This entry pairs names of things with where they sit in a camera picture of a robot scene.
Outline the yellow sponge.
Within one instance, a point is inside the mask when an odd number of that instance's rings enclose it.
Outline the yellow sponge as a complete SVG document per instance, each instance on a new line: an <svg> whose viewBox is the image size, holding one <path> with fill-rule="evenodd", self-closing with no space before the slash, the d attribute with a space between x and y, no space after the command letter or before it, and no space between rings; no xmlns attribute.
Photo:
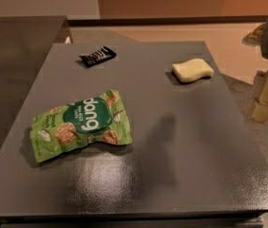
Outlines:
<svg viewBox="0 0 268 228"><path fill-rule="evenodd" d="M211 78L214 70L203 59L191 59L183 63L173 64L172 71L181 83L193 83L201 78Z"/></svg>

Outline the green dang chips bag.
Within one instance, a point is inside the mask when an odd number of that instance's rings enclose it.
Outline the green dang chips bag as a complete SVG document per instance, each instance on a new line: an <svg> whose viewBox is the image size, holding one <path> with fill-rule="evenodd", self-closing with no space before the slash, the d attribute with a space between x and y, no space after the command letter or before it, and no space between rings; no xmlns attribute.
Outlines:
<svg viewBox="0 0 268 228"><path fill-rule="evenodd" d="M37 162L92 143L132 144L129 119L117 90L35 116L29 136Z"/></svg>

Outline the black candy bar wrapper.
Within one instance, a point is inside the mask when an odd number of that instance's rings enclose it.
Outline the black candy bar wrapper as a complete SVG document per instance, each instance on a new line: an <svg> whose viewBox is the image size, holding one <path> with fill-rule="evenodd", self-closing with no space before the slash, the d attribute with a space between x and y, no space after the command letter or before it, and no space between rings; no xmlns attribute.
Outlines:
<svg viewBox="0 0 268 228"><path fill-rule="evenodd" d="M114 52L109 47L103 46L102 48L89 55L82 55L81 59L86 67L94 67L106 61L109 61L116 56L116 52Z"/></svg>

